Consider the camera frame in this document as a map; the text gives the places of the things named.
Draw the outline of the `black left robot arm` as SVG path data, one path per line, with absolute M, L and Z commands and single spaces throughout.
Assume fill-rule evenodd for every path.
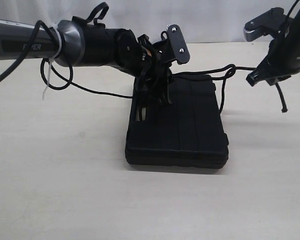
M 162 32 L 159 42 L 151 43 L 147 35 L 136 37 L 129 29 L 107 28 L 96 19 L 74 17 L 55 27 L 42 20 L 29 25 L 0 19 L 0 61 L 12 61 L 0 74 L 0 83 L 25 59 L 41 59 L 41 69 L 54 63 L 69 69 L 63 86 L 52 85 L 46 73 L 41 75 L 46 86 L 56 91 L 74 84 L 75 67 L 107 66 L 136 79 L 140 106 L 171 102 L 170 68 L 177 56 L 168 31 Z

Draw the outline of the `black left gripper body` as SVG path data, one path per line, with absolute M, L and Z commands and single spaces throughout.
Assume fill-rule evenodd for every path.
M 170 42 L 146 43 L 145 49 L 150 52 L 150 62 L 145 65 L 137 77 L 134 93 L 137 96 L 137 106 L 146 107 L 150 104 L 162 107 L 172 104 L 169 96 L 169 84 L 173 82 L 170 69 L 177 58 Z

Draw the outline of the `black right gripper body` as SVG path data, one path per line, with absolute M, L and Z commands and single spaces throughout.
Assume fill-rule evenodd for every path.
M 291 77 L 291 74 L 281 71 L 275 67 L 272 67 L 266 58 L 257 66 L 254 73 L 255 84 L 260 82 L 266 82 L 269 86 L 287 80 Z

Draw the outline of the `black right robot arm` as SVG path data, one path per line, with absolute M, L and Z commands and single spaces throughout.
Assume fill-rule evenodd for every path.
M 300 9 L 291 18 L 283 8 L 271 8 L 248 21 L 243 32 L 248 42 L 262 36 L 273 37 L 265 58 L 246 77 L 252 87 L 262 81 L 273 86 L 300 73 Z

